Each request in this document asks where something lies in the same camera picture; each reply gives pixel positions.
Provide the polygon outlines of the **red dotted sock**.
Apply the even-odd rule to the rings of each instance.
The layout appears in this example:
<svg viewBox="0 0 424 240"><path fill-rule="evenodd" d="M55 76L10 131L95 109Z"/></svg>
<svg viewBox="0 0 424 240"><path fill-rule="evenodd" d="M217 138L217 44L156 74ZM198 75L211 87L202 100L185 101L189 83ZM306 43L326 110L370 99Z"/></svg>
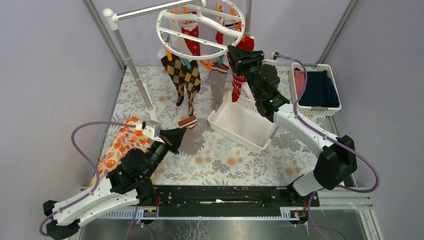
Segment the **red dotted sock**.
<svg viewBox="0 0 424 240"><path fill-rule="evenodd" d="M253 51L255 47L255 37L254 36L244 36L243 39L237 44L237 48L247 51ZM242 84L246 82L245 76L238 76L234 72L232 73L232 93L231 100L232 102L237 102L240 98L242 92Z"/></svg>

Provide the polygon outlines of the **brown striped sock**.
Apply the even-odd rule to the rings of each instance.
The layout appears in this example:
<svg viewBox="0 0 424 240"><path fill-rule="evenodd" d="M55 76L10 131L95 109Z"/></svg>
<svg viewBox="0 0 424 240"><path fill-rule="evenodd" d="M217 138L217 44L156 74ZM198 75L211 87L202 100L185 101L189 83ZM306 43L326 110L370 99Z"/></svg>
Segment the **brown striped sock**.
<svg viewBox="0 0 424 240"><path fill-rule="evenodd" d="M195 115L191 115L178 122L180 129L185 130L180 149L188 155L195 155L206 142L202 135L202 130L199 126L198 119Z"/></svg>
<svg viewBox="0 0 424 240"><path fill-rule="evenodd" d="M211 108L214 111L216 111L223 103L225 84L229 70L230 68L227 65L213 62L211 65L211 70L208 73L206 83L210 85L213 98Z"/></svg>

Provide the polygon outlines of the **orange clothes clip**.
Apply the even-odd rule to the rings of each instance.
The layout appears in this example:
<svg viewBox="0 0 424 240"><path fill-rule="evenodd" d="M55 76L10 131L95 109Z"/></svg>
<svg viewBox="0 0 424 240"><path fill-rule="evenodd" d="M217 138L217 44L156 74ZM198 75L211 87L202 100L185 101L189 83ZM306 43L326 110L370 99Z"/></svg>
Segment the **orange clothes clip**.
<svg viewBox="0 0 424 240"><path fill-rule="evenodd" d="M203 67L205 67L207 70L209 70L209 71L211 71L211 70L212 70L212 64L211 64L211 62L210 62L210 60L209 60L209 59L207 59L207 60L200 60L199 62L200 62L200 64L201 64Z"/></svg>

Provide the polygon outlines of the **white round clip hanger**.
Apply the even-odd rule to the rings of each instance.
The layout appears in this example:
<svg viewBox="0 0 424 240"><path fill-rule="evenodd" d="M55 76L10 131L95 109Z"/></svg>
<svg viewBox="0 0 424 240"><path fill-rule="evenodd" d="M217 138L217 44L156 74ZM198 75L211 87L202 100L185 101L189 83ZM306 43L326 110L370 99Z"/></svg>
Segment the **white round clip hanger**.
<svg viewBox="0 0 424 240"><path fill-rule="evenodd" d="M170 20L177 21L181 33L170 29ZM174 54L187 60L211 60L228 53L228 46L237 46L245 35L245 16L230 0L219 0L215 6L207 1L185 1L180 8L166 7L156 20L156 33L168 56ZM223 33L223 45L215 40L217 31ZM170 36L184 38L190 53L174 50Z"/></svg>

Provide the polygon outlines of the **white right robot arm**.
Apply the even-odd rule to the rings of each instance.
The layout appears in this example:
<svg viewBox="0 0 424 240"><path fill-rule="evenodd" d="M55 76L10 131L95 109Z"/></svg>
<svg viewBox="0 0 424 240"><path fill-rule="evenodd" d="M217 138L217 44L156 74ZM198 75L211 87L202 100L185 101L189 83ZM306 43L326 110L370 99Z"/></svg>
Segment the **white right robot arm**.
<svg viewBox="0 0 424 240"><path fill-rule="evenodd" d="M314 169L289 185L286 198L291 205L301 205L314 191L333 190L357 170L357 158L352 152L354 141L305 119L278 90L280 78L273 60L265 59L261 50L249 51L233 45L227 49L230 64L236 75L246 78L260 115L289 131L317 157Z"/></svg>

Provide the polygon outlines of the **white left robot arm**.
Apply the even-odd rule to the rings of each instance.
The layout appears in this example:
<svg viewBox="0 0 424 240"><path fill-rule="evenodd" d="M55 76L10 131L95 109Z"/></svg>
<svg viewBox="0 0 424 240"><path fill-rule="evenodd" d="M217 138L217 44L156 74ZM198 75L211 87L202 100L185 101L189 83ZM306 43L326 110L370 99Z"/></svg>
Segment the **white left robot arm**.
<svg viewBox="0 0 424 240"><path fill-rule="evenodd" d="M43 204L46 218L39 228L42 235L64 240L110 212L128 206L148 206L154 202L157 195L151 176L167 153L179 154L187 129L160 130L145 122L133 128L150 140L147 150L130 149L115 169L74 197L46 201Z"/></svg>

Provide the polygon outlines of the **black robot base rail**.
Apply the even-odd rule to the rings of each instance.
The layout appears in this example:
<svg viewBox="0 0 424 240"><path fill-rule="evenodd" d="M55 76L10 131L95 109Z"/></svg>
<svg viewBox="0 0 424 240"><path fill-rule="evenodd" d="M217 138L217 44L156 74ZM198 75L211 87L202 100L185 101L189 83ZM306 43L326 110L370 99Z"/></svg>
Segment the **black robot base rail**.
<svg viewBox="0 0 424 240"><path fill-rule="evenodd" d="M281 186L156 185L151 203L137 218L287 218L296 219L308 206L319 207L317 196L298 196Z"/></svg>

